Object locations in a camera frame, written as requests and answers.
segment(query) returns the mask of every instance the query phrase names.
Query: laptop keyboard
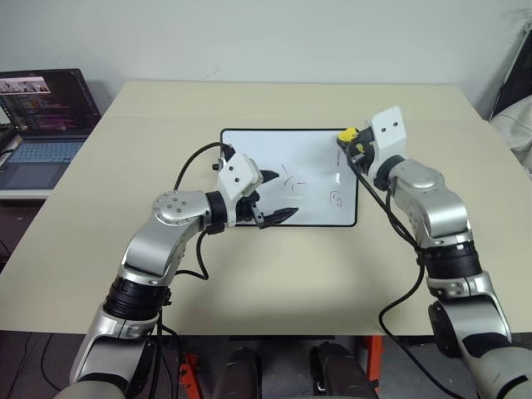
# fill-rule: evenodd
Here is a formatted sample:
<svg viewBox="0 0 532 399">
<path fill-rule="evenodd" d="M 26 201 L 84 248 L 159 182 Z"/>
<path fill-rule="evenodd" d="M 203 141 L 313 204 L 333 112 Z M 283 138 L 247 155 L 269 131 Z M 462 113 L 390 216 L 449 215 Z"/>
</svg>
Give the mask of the laptop keyboard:
<svg viewBox="0 0 532 399">
<path fill-rule="evenodd" d="M 28 143 L 23 141 L 7 162 L 54 162 L 67 164 L 74 158 L 82 144 L 82 141 L 70 143 Z"/>
</svg>

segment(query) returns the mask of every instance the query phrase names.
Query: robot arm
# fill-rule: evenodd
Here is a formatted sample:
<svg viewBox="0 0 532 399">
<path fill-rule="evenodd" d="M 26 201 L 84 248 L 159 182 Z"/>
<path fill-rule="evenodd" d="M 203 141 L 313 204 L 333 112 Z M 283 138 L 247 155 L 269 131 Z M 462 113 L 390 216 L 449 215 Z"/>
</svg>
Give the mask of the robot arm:
<svg viewBox="0 0 532 399">
<path fill-rule="evenodd" d="M 532 394 L 532 352 L 511 346 L 508 322 L 475 249 L 466 207 L 443 176 L 406 157 L 399 108 L 376 115 L 363 131 L 338 137 L 351 165 L 380 190 L 389 190 L 408 215 L 417 262 L 426 267 L 437 300 L 429 317 L 440 351 L 460 357 L 482 399 Z"/>
<path fill-rule="evenodd" d="M 133 397 L 144 386 L 154 355 L 148 340 L 189 239 L 217 234 L 225 225 L 255 219 L 258 227 L 278 224 L 296 208 L 264 216 L 257 208 L 259 185 L 278 174 L 259 170 L 253 160 L 224 145 L 227 160 L 215 191 L 168 191 L 131 239 L 115 281 L 76 355 L 71 384 L 58 398 Z"/>
</svg>

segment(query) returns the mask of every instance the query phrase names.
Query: table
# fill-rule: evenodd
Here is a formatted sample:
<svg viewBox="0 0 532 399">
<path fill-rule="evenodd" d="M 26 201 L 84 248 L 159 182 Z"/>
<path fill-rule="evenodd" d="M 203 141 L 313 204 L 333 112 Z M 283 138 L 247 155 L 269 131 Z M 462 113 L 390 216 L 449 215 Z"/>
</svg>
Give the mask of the table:
<svg viewBox="0 0 532 399">
<path fill-rule="evenodd" d="M 0 328 L 84 333 L 131 235 L 182 164 L 225 127 L 364 126 L 402 108 L 412 158 L 465 201 L 482 265 L 515 332 L 532 330 L 530 182 L 456 86 L 128 82 L 81 148 L 0 275 Z M 183 190 L 212 190 L 216 150 Z M 181 264 L 197 269 L 195 241 Z M 180 276 L 165 322 L 184 334 L 382 331 L 377 313 L 416 279 L 411 248 L 359 190 L 354 228 L 228 229 L 206 237 L 207 282 Z M 429 334 L 423 286 L 387 315 L 397 334 Z"/>
</svg>

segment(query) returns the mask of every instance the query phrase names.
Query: cable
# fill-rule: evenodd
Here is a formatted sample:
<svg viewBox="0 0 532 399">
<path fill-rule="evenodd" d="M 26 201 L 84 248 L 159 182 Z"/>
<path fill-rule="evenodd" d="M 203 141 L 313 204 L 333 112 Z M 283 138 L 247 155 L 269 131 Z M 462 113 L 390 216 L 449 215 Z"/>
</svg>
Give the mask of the cable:
<svg viewBox="0 0 532 399">
<path fill-rule="evenodd" d="M 11 386 L 9 387 L 9 391 L 7 391 L 7 396 L 6 396 L 7 398 L 9 398 L 11 396 L 12 390 L 15 387 L 15 385 L 17 384 L 17 379 L 20 377 L 22 369 L 24 368 L 24 365 L 26 363 L 27 345 L 30 342 L 30 338 L 32 337 L 32 335 L 33 335 L 33 332 L 30 332 L 27 335 L 26 341 L 24 343 L 24 353 L 22 355 L 22 359 L 21 359 L 20 363 L 18 363 L 17 372 L 15 373 L 15 377 L 13 378 Z"/>
<path fill-rule="evenodd" d="M 400 234 L 403 239 L 405 239 L 414 249 L 418 250 L 419 247 L 417 246 L 416 240 L 411 236 L 408 229 L 404 226 L 403 223 L 392 213 L 391 210 L 389 210 L 387 205 L 382 201 L 381 197 L 377 192 L 371 187 L 369 182 L 366 180 L 366 178 L 362 175 L 362 172 L 360 171 L 358 165 L 356 162 L 353 162 L 352 156 L 351 156 L 351 146 L 348 145 L 346 148 L 346 158 L 347 158 L 347 164 L 357 177 L 357 179 L 362 183 L 362 185 L 366 188 L 366 190 L 369 192 L 369 194 L 373 197 L 373 199 L 378 203 L 378 205 L 381 207 L 381 209 L 386 213 L 388 216 L 388 219 L 390 220 L 390 223 L 392 224 L 392 227 L 394 230 L 397 231 L 397 228 L 399 228 L 402 233 Z"/>
<path fill-rule="evenodd" d="M 159 383 L 160 373 L 160 358 L 161 358 L 161 336 L 162 336 L 162 324 L 163 324 L 163 311 L 159 311 L 159 318 L 157 319 L 157 336 L 155 339 L 155 364 L 153 366 L 153 375 L 151 376 L 151 386 L 148 399 L 154 399 L 157 392 L 157 385 Z"/>
<path fill-rule="evenodd" d="M 165 354 L 161 354 L 161 358 L 163 359 L 163 364 L 165 365 L 166 374 L 168 374 L 168 379 L 170 380 L 170 397 L 174 397 L 174 379 L 172 378 L 172 373 L 170 372 L 170 368 L 168 367 L 168 363 L 166 362 Z"/>
<path fill-rule="evenodd" d="M 209 279 L 209 272 L 207 272 L 207 268 L 205 267 L 205 264 L 203 263 L 203 258 L 201 256 L 201 243 L 203 242 L 203 238 L 206 234 L 207 234 L 207 230 L 202 231 L 198 237 L 198 241 L 196 242 L 196 257 L 198 258 L 199 268 L 201 269 L 201 272 L 203 274 L 193 272 L 192 270 L 177 270 L 175 272 L 176 275 L 177 274 L 188 274 L 190 276 L 194 276 L 202 280 Z"/>
<path fill-rule="evenodd" d="M 214 147 L 220 147 L 222 146 L 222 143 L 220 143 L 219 141 L 215 141 L 214 143 L 210 143 L 208 145 L 204 145 L 203 147 L 201 147 L 199 150 L 197 150 L 194 154 L 192 154 L 190 156 L 190 158 L 185 162 L 185 164 L 183 165 L 183 168 L 181 168 L 181 172 L 180 172 L 180 175 L 177 177 L 177 181 L 175 182 L 175 185 L 174 185 L 174 190 L 177 190 L 180 185 L 181 185 L 181 181 L 183 180 L 183 176 L 185 175 L 185 172 L 186 170 L 189 168 L 190 164 L 192 163 L 192 161 L 199 155 L 201 154 L 202 152 L 205 152 L 207 151 L 209 148 L 214 148 Z"/>
<path fill-rule="evenodd" d="M 417 276 L 417 280 L 416 282 L 414 283 L 414 285 L 412 286 L 412 288 L 410 288 L 410 290 L 408 290 L 407 293 L 405 293 L 402 297 L 400 297 L 399 299 L 395 300 L 394 302 L 390 303 L 389 305 L 387 305 L 385 308 L 383 308 L 381 310 L 381 312 L 379 313 L 379 324 L 381 325 L 381 328 L 384 330 L 384 332 L 386 333 L 386 335 L 388 337 L 390 337 L 392 339 L 393 342 L 395 342 L 401 349 L 404 353 L 406 353 L 408 355 L 408 357 L 416 364 L 416 366 L 426 375 L 426 377 L 432 381 L 432 383 L 434 385 L 436 385 L 440 390 L 442 390 L 444 393 L 446 393 L 447 395 L 449 395 L 450 397 L 454 397 L 456 399 L 465 399 L 462 395 L 459 395 L 453 391 L 451 391 L 450 389 L 448 389 L 447 387 L 445 387 L 444 385 L 442 385 L 438 380 L 436 380 L 436 378 L 431 374 L 431 372 L 429 372 L 422 364 L 419 360 L 417 360 L 416 356 L 414 356 L 414 354 L 410 351 L 410 349 L 408 349 L 405 344 L 403 344 L 399 338 L 397 338 L 395 335 L 392 334 L 392 332 L 390 330 L 388 330 L 388 328 L 386 327 L 386 324 L 384 324 L 384 315 L 391 309 L 393 309 L 395 306 L 397 306 L 398 304 L 400 303 L 403 303 L 405 302 L 410 296 L 412 296 L 412 294 L 420 287 L 421 283 L 423 282 L 423 277 L 425 276 L 425 266 L 420 266 L 419 267 L 419 274 Z"/>
<path fill-rule="evenodd" d="M 419 245 L 417 245 L 417 242 L 413 240 L 408 230 L 406 230 L 406 227 L 403 224 L 401 225 L 395 224 L 393 219 L 390 217 L 390 215 L 393 214 L 392 206 L 390 204 L 391 199 L 392 199 L 392 191 L 388 190 L 386 194 L 386 212 L 387 212 L 388 220 L 390 221 L 390 224 L 392 225 L 393 229 L 396 230 L 396 233 L 399 234 L 399 236 L 402 239 L 407 241 L 414 248 L 414 250 L 417 251 L 418 249 L 420 249 Z"/>
<path fill-rule="evenodd" d="M 163 331 L 166 331 L 167 333 L 171 334 L 177 346 L 175 360 L 177 362 L 178 381 L 177 381 L 177 389 L 175 390 L 175 399 L 179 399 L 179 394 L 180 394 L 179 376 L 181 375 L 181 340 L 180 340 L 179 334 L 175 332 L 174 330 L 172 330 L 171 328 L 166 327 L 164 324 L 162 325 L 162 328 L 163 328 Z"/>
<path fill-rule="evenodd" d="M 47 343 L 46 345 L 44 346 L 44 350 L 42 351 L 42 356 L 41 356 L 41 373 L 42 373 L 42 377 L 45 379 L 45 381 L 48 383 L 48 385 L 50 385 L 50 387 L 52 387 L 53 389 L 55 389 L 56 391 L 60 391 L 61 389 L 59 389 L 57 387 L 56 384 L 54 384 L 53 382 L 51 382 L 48 377 L 47 377 L 47 374 L 44 372 L 44 357 L 46 356 L 47 354 L 47 350 L 48 350 L 48 345 L 50 345 L 50 341 L 52 340 L 52 336 L 53 336 L 53 333 L 51 333 L 49 336 L 48 336 L 48 339 L 47 339 Z"/>
<path fill-rule="evenodd" d="M 405 241 L 407 241 L 415 251 L 420 250 L 419 245 L 417 244 L 416 240 L 412 237 L 408 229 L 405 227 L 403 223 L 392 213 L 392 207 L 391 207 L 391 199 L 392 199 L 392 191 L 387 191 L 386 196 L 386 202 L 382 202 L 381 197 L 375 192 L 375 190 L 370 186 L 370 184 L 367 182 L 366 178 L 362 175 L 362 172 L 358 169 L 358 165 L 356 162 L 352 161 L 351 157 L 351 151 L 350 146 L 346 149 L 346 157 L 347 157 L 347 163 L 349 164 L 349 167 L 352 169 L 352 171 L 357 176 L 358 180 L 366 187 L 366 189 L 369 191 L 369 193 L 372 195 L 373 199 L 379 204 L 379 206 L 384 210 L 386 213 L 388 220 L 390 222 L 390 225 L 393 227 L 393 229 L 396 231 L 396 233 Z M 416 364 L 416 366 L 427 376 L 431 382 L 436 385 L 440 390 L 442 390 L 445 394 L 449 395 L 450 397 L 454 397 L 455 399 L 465 399 L 463 396 L 449 390 L 447 387 L 443 386 L 432 374 L 421 364 L 419 360 L 414 356 L 414 354 L 406 347 L 395 335 L 392 334 L 392 332 L 386 327 L 386 324 L 384 323 L 384 315 L 391 309 L 393 309 L 395 306 L 397 306 L 400 303 L 405 302 L 409 297 L 411 297 L 415 291 L 421 286 L 421 283 L 423 282 L 423 277 L 425 276 L 425 266 L 421 265 L 419 269 L 419 274 L 417 276 L 417 280 L 414 283 L 414 285 L 408 290 L 407 293 L 402 295 L 399 299 L 395 300 L 394 302 L 388 304 L 386 307 L 384 307 L 381 312 L 378 315 L 379 324 L 382 328 L 382 330 L 386 333 L 386 335 L 392 339 L 393 342 L 399 346 L 404 353 L 407 354 L 407 356 Z"/>
<path fill-rule="evenodd" d="M 7 256 L 8 257 L 11 257 L 11 251 L 7 248 L 7 245 L 0 239 L 0 244 L 3 246 L 3 248 L 6 250 L 7 252 Z"/>
<path fill-rule="evenodd" d="M 178 190 L 180 185 L 181 185 L 181 181 L 183 180 L 183 176 L 185 175 L 185 172 L 187 171 L 187 169 L 189 168 L 190 164 L 192 163 L 192 161 L 201 153 L 207 151 L 208 149 L 210 148 L 214 148 L 214 147 L 220 147 L 222 146 L 222 143 L 220 143 L 219 141 L 215 141 L 213 143 L 210 143 L 208 145 L 204 145 L 203 147 L 201 147 L 199 150 L 197 150 L 194 154 L 192 154 L 190 156 L 190 158 L 185 162 L 185 164 L 183 165 L 183 167 L 181 168 L 181 172 L 179 174 L 179 176 L 177 177 L 177 181 L 175 182 L 175 185 L 174 185 L 174 190 Z M 186 270 L 186 269 L 183 269 L 183 270 L 178 270 L 175 272 L 175 275 L 177 274 L 188 274 L 190 276 L 194 276 L 196 278 L 200 278 L 202 280 L 208 280 L 209 279 L 209 273 L 207 272 L 207 269 L 205 268 L 205 265 L 203 263 L 203 258 L 201 256 L 201 243 L 203 242 L 203 238 L 204 236 L 207 234 L 206 231 L 203 231 L 199 237 L 198 237 L 198 241 L 196 243 L 196 257 L 198 258 L 198 264 L 199 264 L 199 268 L 201 269 L 201 272 L 202 274 L 199 274 L 199 273 L 196 273 L 196 272 L 193 272 L 192 270 Z"/>
</svg>

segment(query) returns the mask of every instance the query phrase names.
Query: whiteboard black frame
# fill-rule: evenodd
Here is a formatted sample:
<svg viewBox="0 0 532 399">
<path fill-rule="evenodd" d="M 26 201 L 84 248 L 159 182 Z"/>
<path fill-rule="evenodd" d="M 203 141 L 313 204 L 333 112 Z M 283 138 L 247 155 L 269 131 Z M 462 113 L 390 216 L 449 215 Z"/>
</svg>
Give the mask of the whiteboard black frame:
<svg viewBox="0 0 532 399">
<path fill-rule="evenodd" d="M 224 132 L 225 131 L 344 131 L 346 127 L 327 127 L 327 128 L 248 128 L 248 127 L 226 127 L 219 133 L 219 141 L 224 143 Z M 358 179 L 355 185 L 355 219 L 352 224 L 276 224 L 274 227 L 328 227 L 328 228 L 341 228 L 341 227 L 354 227 L 358 221 Z M 243 227 L 256 227 L 256 224 L 236 224 L 237 226 Z"/>
</svg>

